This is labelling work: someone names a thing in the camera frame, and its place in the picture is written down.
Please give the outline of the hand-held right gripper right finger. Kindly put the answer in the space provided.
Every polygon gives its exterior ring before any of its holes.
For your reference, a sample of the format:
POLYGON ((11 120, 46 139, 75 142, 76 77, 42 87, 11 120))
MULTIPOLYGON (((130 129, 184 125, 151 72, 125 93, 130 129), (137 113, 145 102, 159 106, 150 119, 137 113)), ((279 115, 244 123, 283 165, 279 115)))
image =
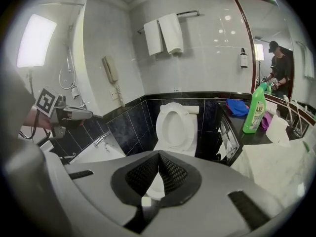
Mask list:
POLYGON ((165 151, 159 151, 159 174, 165 194, 161 206, 183 205, 201 186, 201 174, 195 167, 165 151))

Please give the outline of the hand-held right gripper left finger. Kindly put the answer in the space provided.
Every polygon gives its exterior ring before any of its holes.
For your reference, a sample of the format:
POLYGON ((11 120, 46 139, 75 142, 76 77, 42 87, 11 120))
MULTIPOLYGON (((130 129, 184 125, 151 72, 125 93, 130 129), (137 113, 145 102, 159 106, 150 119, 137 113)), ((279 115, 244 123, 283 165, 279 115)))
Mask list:
POLYGON ((124 204, 140 206, 141 199, 158 173, 159 152, 148 155, 117 169, 111 176, 111 187, 124 204))

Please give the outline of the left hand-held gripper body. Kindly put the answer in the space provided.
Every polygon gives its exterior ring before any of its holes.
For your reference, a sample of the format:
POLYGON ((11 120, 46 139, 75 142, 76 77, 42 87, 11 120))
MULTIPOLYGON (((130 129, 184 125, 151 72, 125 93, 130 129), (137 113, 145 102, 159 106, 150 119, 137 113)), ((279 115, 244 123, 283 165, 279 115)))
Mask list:
POLYGON ((48 86, 40 92, 35 107, 49 119, 51 132, 47 134, 48 139, 62 139, 69 128, 76 129, 93 117, 92 111, 67 105, 66 97, 48 86))

